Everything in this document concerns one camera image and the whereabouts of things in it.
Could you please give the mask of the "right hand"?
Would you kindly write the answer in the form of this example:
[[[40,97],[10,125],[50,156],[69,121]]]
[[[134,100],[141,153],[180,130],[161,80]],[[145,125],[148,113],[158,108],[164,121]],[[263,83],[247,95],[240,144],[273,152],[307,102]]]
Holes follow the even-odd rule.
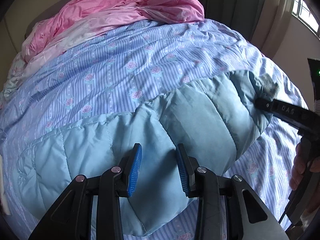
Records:
[[[296,156],[293,161],[293,167],[291,170],[291,178],[289,185],[292,190],[296,190],[300,182],[303,178],[303,173],[306,169],[307,162],[304,160],[303,155],[306,152],[305,146],[303,146],[301,143],[299,143],[296,146]],[[319,183],[317,185],[317,189],[315,190],[307,208],[307,213],[313,213],[317,208],[319,208]]]

